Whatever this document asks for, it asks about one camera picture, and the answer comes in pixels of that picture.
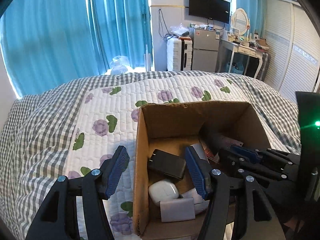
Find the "red patterned box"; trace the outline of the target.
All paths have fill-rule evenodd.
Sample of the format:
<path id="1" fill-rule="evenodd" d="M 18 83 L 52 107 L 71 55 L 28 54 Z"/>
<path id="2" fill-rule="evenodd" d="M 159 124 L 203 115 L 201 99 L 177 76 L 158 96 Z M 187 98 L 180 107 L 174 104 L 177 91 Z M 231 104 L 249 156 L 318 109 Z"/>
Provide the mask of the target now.
<path id="1" fill-rule="evenodd" d="M 231 146 L 242 146 L 244 143 L 219 133 L 209 134 L 200 137 L 200 143 L 207 158 L 215 163 L 219 162 L 219 150 L 227 150 Z"/>

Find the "small white box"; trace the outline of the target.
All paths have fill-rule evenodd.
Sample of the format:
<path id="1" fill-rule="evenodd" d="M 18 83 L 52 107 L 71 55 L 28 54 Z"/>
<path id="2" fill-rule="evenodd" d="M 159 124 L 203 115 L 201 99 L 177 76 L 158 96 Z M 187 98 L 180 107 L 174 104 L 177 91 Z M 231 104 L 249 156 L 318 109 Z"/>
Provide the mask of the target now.
<path id="1" fill-rule="evenodd" d="M 178 198 L 160 202 L 162 223 L 195 219 L 194 199 Z"/>

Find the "white rounded earbud case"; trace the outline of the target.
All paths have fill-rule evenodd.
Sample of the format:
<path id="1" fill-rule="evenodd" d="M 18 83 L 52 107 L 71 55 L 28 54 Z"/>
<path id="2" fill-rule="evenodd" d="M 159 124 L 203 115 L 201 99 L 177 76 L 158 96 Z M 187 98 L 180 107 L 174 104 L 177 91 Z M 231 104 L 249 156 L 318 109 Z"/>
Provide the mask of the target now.
<path id="1" fill-rule="evenodd" d="M 150 185 L 148 192 L 156 206 L 160 206 L 161 201 L 177 199 L 180 195 L 175 184 L 167 179 L 160 180 Z"/>

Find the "black rectangular box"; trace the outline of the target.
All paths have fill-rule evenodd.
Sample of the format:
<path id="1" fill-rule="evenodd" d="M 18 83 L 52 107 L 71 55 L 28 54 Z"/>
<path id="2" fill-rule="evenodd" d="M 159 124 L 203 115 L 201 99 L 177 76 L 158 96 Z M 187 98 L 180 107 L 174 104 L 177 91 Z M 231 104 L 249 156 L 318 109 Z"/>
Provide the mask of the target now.
<path id="1" fill-rule="evenodd" d="M 179 180 L 183 179 L 186 168 L 185 159 L 159 149 L 153 151 L 147 165 L 149 170 Z"/>

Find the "white louvered wardrobe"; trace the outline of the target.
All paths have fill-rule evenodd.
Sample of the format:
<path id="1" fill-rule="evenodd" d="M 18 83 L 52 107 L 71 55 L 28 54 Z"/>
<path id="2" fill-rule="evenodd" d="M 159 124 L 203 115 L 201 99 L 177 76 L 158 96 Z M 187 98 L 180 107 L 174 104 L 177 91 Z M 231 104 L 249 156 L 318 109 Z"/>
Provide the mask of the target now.
<path id="1" fill-rule="evenodd" d="M 296 2 L 266 0 L 265 38 L 271 55 L 265 82 L 296 102 L 296 91 L 319 90 L 319 35 Z"/>

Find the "brown cardboard box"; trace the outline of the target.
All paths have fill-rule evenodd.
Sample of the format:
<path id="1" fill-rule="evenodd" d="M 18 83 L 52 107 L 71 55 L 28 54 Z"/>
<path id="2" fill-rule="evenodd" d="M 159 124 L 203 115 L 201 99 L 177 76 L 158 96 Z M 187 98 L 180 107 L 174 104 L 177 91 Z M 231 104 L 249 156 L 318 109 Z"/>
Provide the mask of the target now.
<path id="1" fill-rule="evenodd" d="M 184 149 L 199 142 L 203 124 L 251 149 L 270 146 L 259 115 L 248 102 L 204 101 L 147 104 L 139 110 L 136 137 L 136 168 L 133 190 L 133 228 L 142 239 L 175 239 L 199 234 L 205 214 L 193 220 L 162 223 L 160 208 L 149 199 L 151 184 L 164 179 L 148 171 L 147 162 L 155 149 L 180 157 Z"/>

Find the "white dressing table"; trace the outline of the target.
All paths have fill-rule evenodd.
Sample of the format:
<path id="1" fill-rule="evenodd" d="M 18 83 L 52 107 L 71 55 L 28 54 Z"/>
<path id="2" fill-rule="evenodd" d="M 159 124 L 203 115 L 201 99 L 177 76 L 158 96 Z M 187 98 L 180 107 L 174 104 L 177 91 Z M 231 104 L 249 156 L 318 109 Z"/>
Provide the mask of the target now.
<path id="1" fill-rule="evenodd" d="M 246 75 L 264 81 L 270 61 L 271 55 L 268 52 L 221 39 L 215 71 Z"/>

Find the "oval vanity mirror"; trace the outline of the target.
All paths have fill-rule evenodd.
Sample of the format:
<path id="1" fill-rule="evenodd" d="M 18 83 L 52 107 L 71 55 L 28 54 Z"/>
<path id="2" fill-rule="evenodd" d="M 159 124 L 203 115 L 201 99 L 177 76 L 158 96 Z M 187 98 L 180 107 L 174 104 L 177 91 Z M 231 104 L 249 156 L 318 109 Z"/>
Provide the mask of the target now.
<path id="1" fill-rule="evenodd" d="M 244 36 L 250 29 L 247 13 L 242 8 L 236 9 L 231 17 L 232 32 L 238 36 Z"/>

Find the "silver mini fridge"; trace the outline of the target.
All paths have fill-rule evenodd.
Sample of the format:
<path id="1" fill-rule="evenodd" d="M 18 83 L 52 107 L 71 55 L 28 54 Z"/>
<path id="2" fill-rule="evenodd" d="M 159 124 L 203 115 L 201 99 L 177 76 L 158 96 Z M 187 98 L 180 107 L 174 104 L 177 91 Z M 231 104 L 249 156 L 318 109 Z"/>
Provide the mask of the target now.
<path id="1" fill-rule="evenodd" d="M 219 53 L 220 35 L 213 30 L 191 30 L 193 41 L 192 70 L 216 72 L 217 57 Z"/>

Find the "white suitcase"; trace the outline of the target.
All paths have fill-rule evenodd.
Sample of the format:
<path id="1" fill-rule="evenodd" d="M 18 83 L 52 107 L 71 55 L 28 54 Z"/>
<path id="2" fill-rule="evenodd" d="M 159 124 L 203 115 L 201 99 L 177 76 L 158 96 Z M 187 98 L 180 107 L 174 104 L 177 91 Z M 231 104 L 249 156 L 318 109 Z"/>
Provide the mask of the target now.
<path id="1" fill-rule="evenodd" d="M 189 37 L 172 37 L 167 41 L 167 71 L 191 70 L 193 42 Z"/>

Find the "clear plastic bag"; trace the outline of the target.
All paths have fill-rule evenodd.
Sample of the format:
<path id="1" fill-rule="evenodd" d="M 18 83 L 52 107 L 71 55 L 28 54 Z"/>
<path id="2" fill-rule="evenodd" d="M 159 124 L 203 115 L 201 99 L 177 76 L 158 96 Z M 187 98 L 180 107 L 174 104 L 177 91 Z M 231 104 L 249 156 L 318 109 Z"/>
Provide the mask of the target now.
<path id="1" fill-rule="evenodd" d="M 127 56 L 116 56 L 110 63 L 110 74 L 120 75 L 132 72 L 129 58 Z"/>

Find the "blue curtain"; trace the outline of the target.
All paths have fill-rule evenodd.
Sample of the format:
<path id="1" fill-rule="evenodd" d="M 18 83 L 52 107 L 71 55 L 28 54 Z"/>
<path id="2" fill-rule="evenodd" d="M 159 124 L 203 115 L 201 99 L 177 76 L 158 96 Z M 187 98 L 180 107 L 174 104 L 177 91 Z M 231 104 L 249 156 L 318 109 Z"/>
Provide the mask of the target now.
<path id="1" fill-rule="evenodd" d="M 132 68 L 144 65 L 152 52 L 148 0 L 86 0 L 93 48 L 100 71 L 110 69 L 116 56 Z"/>
<path id="2" fill-rule="evenodd" d="M 250 33 L 255 31 L 263 37 L 265 30 L 266 0 L 236 0 L 237 8 L 242 8 L 250 20 Z"/>
<path id="3" fill-rule="evenodd" d="M 89 0 L 13 0 L 1 17 L 1 51 L 19 96 L 103 75 Z"/>

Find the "plastic bag on suitcase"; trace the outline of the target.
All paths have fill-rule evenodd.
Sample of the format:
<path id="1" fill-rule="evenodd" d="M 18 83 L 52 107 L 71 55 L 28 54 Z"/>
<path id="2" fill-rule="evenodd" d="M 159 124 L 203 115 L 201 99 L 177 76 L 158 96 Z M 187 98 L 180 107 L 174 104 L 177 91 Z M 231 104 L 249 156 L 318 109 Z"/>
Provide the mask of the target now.
<path id="1" fill-rule="evenodd" d="M 183 24 L 174 25 L 170 27 L 171 33 L 178 37 L 187 37 L 189 36 L 189 29 Z"/>

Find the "left blue curtain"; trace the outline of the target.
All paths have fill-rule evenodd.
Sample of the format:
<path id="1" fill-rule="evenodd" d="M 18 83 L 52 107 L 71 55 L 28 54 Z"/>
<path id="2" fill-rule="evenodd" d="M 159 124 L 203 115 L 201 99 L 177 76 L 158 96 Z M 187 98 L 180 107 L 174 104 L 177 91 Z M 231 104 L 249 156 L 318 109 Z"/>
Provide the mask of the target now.
<path id="1" fill-rule="evenodd" d="M 1 51 L 19 96 L 103 75 L 89 0 L 13 0 L 1 17 Z"/>

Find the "middle blue curtain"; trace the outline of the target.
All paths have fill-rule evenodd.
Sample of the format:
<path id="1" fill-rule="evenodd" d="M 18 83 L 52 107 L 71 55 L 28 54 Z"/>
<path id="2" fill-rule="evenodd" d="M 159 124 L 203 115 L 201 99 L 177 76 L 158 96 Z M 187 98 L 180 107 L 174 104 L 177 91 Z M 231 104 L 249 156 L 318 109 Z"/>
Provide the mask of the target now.
<path id="1" fill-rule="evenodd" d="M 152 52 L 148 0 L 86 0 L 93 48 L 100 71 L 110 69 L 116 56 L 132 68 L 144 65 Z"/>

